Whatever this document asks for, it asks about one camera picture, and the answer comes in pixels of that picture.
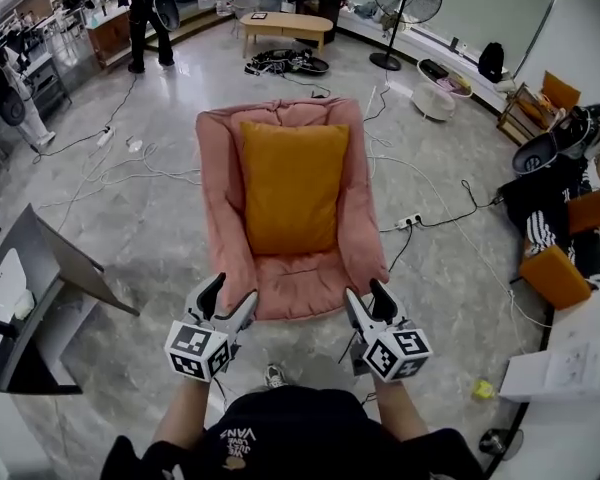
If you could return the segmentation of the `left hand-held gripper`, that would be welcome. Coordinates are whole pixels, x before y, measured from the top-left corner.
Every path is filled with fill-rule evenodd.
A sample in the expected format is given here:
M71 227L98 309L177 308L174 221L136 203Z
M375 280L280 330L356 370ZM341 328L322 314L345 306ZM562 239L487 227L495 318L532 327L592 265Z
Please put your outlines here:
M196 286L186 298L184 317L172 323L164 351L175 373L211 382L235 358L238 334L253 321L258 292L247 293L228 314L214 315L225 280L221 272Z

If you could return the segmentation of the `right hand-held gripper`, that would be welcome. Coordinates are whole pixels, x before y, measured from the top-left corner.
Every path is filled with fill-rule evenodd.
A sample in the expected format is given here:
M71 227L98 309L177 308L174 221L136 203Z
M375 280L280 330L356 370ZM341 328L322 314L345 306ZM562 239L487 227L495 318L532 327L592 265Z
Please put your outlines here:
M415 376L433 355L421 328L417 328L399 298L385 283L370 280L371 309L351 288L344 291L344 307L351 326L360 335L352 345L353 374L373 374L384 383ZM394 324L381 330L381 322Z

